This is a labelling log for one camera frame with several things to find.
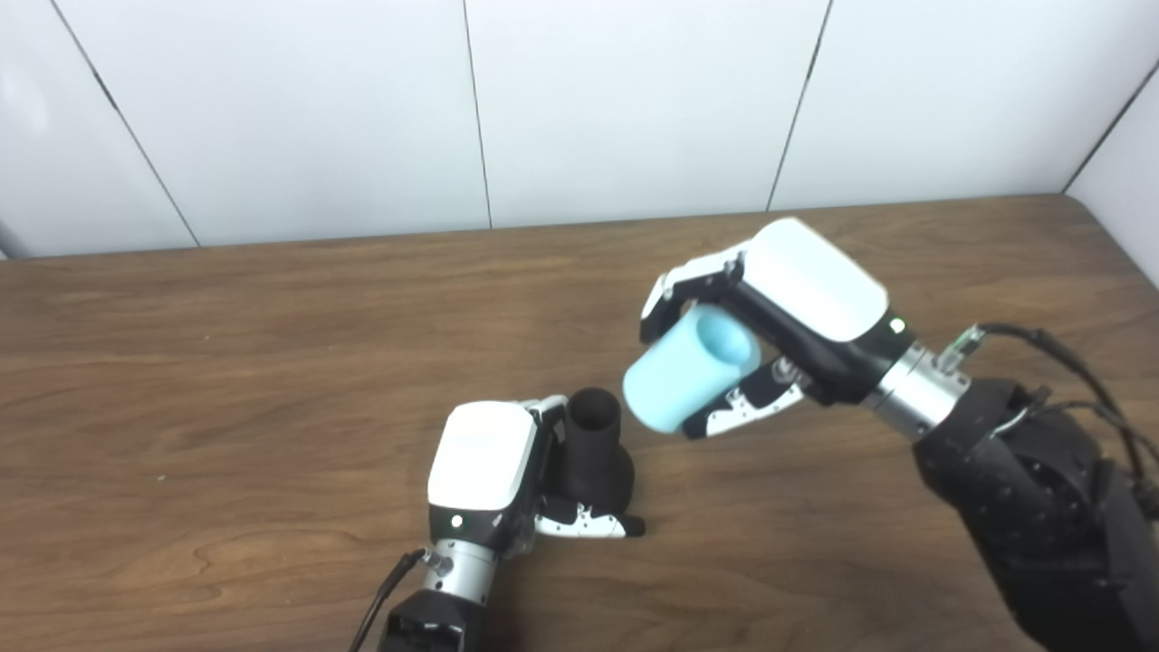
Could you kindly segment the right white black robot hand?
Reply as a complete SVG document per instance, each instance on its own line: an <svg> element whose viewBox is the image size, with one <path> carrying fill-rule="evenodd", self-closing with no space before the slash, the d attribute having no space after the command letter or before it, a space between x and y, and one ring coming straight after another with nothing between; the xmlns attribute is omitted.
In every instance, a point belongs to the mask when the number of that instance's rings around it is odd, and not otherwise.
<svg viewBox="0 0 1159 652"><path fill-rule="evenodd" d="M637 422L700 440L811 398L857 405L914 345L885 286L795 217L655 281L646 354L622 380Z"/></svg>

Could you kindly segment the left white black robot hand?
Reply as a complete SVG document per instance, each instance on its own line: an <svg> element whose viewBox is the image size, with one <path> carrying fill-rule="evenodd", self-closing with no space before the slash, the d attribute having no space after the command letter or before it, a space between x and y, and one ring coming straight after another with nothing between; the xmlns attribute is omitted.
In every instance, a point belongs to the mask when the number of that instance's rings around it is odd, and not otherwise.
<svg viewBox="0 0 1159 652"><path fill-rule="evenodd" d="M431 540L509 561L539 535L646 536L628 511L635 467L620 437L619 400L603 388L453 408L427 483Z"/></svg>

